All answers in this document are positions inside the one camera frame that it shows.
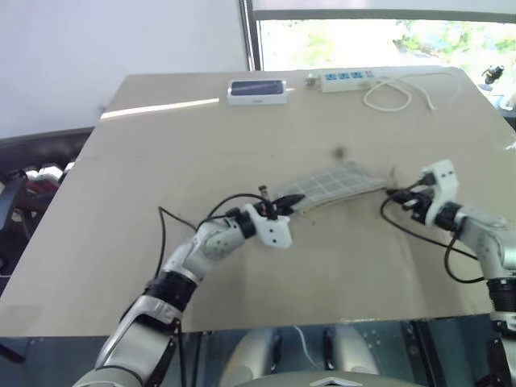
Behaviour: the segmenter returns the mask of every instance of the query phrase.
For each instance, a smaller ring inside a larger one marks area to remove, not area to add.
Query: power strip
[[[323,93],[371,89],[380,78],[372,69],[341,69],[319,74]]]

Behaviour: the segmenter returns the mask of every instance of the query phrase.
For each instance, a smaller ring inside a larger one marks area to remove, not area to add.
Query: beige table surface
[[[414,92],[410,107],[393,114],[364,106],[361,91],[307,89],[303,71],[129,77],[108,111],[220,101],[101,120],[0,299],[0,336],[110,334],[154,273],[157,206],[197,222],[227,195],[257,192],[261,184],[273,191],[334,166],[338,146],[378,176],[389,178],[395,168],[399,185],[451,158],[463,203],[516,218],[516,151],[507,148],[513,132],[464,73],[450,71],[461,84],[454,102],[454,78],[413,78],[439,109],[429,111]],[[293,88],[288,104],[227,105],[230,79],[261,77],[286,78]],[[397,104],[403,97],[385,89],[374,100]],[[484,283],[454,283],[444,272],[442,248],[381,220],[383,198],[370,193],[294,219],[294,244],[285,251],[248,241],[194,294],[185,330],[490,311]],[[191,231],[172,219],[167,228],[169,254]],[[462,277],[480,272],[461,256],[452,257],[452,268]]]

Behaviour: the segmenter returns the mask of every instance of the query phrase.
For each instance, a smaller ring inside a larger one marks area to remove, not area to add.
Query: window
[[[516,24],[401,19],[259,21],[264,70],[454,65],[473,80],[505,67],[516,82]]]

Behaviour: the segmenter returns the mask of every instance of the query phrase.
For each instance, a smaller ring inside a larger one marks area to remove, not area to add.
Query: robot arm
[[[492,382],[516,387],[516,228],[455,202],[457,189],[453,164],[443,160],[423,170],[416,187],[390,197],[413,220],[454,233],[475,252],[493,302],[493,329],[501,336],[489,345]]]
[[[129,307],[102,347],[95,369],[74,387],[160,385],[177,345],[175,334],[182,313],[194,290],[220,260],[256,234],[266,245],[289,247],[289,218],[281,214],[288,214],[289,207],[302,198],[290,195],[269,208],[260,203],[246,205],[245,211],[228,211],[222,221],[203,223]]]

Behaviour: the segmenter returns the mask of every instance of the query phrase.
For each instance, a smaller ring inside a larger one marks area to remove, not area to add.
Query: gray floor
[[[403,322],[353,324],[369,344],[381,373],[404,381],[426,385],[418,349],[407,343]],[[308,350],[317,364],[323,361],[323,332],[327,327],[302,327]],[[446,318],[431,322],[431,332],[443,365],[447,385],[472,386],[487,373],[485,341],[492,335],[487,316]],[[246,331],[218,331],[202,336],[197,387],[216,387],[224,366]],[[311,370],[302,352],[298,333],[280,328],[281,361],[276,372]],[[24,364],[0,358],[0,386],[69,387],[94,365],[106,338],[0,339],[0,343],[26,356]],[[185,335],[185,363],[190,387],[197,336]],[[163,386],[180,387],[177,353]]]

